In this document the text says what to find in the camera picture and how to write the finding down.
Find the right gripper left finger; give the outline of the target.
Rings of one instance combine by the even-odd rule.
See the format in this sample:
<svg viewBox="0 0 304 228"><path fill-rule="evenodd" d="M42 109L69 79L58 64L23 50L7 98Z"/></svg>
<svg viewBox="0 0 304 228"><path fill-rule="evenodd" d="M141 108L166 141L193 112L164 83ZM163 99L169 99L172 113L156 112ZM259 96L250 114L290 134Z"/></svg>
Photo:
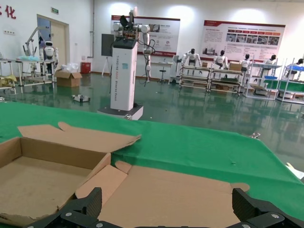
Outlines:
<svg viewBox="0 0 304 228"><path fill-rule="evenodd" d="M70 200L58 212L37 220L26 228L95 228L102 209L102 189L95 187L88 196Z"/></svg>

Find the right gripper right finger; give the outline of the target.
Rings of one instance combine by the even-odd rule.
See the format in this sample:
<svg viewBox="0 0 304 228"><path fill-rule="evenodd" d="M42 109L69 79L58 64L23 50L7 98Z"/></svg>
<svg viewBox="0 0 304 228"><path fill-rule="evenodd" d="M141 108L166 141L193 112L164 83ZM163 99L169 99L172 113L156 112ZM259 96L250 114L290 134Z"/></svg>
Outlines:
<svg viewBox="0 0 304 228"><path fill-rule="evenodd" d="M232 208L239 223L233 228L304 228L304 222L294 218L269 201L254 199L242 189L232 191Z"/></svg>

